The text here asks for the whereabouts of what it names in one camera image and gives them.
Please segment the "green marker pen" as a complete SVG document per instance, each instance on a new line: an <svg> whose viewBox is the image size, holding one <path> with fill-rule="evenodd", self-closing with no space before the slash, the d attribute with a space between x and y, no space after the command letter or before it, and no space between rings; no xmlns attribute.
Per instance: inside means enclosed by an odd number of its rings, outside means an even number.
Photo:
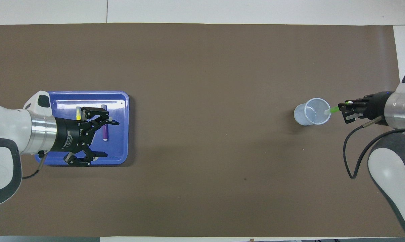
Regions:
<svg viewBox="0 0 405 242"><path fill-rule="evenodd" d="M345 103L341 103L340 105L343 106L343 105L345 105L345 104L352 104L352 103L353 103L353 101L347 101L347 102L345 102ZM324 114L325 114L325 115L328 115L328 114L333 114L333 113L336 113L336 112L339 112L339 111L340 111L340 107L338 107L338 106L333 106L333 107L331 107L330 109L325 110L325 111L324 111Z"/></svg>

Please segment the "brown table mat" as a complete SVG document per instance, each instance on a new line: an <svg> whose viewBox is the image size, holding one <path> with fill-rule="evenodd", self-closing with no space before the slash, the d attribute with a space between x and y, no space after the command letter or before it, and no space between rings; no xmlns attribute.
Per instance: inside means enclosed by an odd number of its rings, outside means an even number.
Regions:
<svg viewBox="0 0 405 242"><path fill-rule="evenodd" d="M0 205L0 236L403 237L366 161L351 180L335 113L295 107L393 91L392 26L0 26L0 106L121 90L128 157L49 167Z"/></svg>

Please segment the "clear plastic cup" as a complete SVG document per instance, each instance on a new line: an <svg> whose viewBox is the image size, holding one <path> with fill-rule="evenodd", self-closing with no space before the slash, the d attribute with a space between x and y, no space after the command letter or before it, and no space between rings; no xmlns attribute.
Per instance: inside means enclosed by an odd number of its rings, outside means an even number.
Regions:
<svg viewBox="0 0 405 242"><path fill-rule="evenodd" d="M293 113L295 121L302 126L323 125L330 119L330 105L322 98L312 98L298 105Z"/></svg>

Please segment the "blue plastic tray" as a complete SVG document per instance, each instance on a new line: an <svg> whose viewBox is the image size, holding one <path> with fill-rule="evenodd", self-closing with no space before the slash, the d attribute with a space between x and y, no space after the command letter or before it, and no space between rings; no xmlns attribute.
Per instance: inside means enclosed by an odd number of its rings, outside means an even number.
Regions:
<svg viewBox="0 0 405 242"><path fill-rule="evenodd" d="M90 165L109 166L122 164L128 153L128 133L129 133L129 97L122 91L49 91L38 92L32 101L25 104L25 108L40 114L46 121L52 119L53 132L56 138L55 118L65 118L76 120L76 107L107 106L110 117L120 125L108 125L109 139L103 141L103 127L93 133L90 141L90 150L102 151L108 154L107 157L97 158ZM64 161L64 156L68 152L54 152L50 149L46 164L52 166L68 165ZM84 157L83 151L76 154L77 157Z"/></svg>

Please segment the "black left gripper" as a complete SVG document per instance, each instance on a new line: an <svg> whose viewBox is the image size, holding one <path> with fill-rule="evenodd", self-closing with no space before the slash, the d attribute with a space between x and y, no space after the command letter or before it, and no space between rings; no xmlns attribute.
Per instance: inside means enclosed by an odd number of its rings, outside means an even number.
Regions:
<svg viewBox="0 0 405 242"><path fill-rule="evenodd" d="M56 138L51 150L54 152L68 152L64 161L69 166L87 167L97 158L107 157L108 154L102 151L90 150L89 139L93 133L105 125L120 125L110 117L109 111L104 108L81 107L81 120L55 118ZM84 157L77 157L76 154L83 151Z"/></svg>

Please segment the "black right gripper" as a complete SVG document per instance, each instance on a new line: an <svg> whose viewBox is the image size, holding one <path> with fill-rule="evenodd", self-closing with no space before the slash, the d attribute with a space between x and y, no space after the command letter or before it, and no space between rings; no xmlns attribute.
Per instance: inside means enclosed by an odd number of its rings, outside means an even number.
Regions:
<svg viewBox="0 0 405 242"><path fill-rule="evenodd" d="M345 124L355 122L357 118L373 120L379 116L382 119L376 124L388 126L384 109L388 98L393 94L393 91L382 91L370 95L366 95L362 98L354 100L345 100L343 103L339 103L339 109L342 113ZM353 109L365 109L362 113L358 113Z"/></svg>

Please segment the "purple marker pen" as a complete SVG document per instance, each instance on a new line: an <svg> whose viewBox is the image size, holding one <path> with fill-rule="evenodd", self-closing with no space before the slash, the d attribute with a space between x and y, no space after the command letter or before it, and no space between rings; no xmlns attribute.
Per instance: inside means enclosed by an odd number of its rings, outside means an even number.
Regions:
<svg viewBox="0 0 405 242"><path fill-rule="evenodd" d="M101 107L105 110L107 110L107 106L105 104L102 104ZM103 141L107 142L109 139L109 134L108 134L108 125L103 126Z"/></svg>

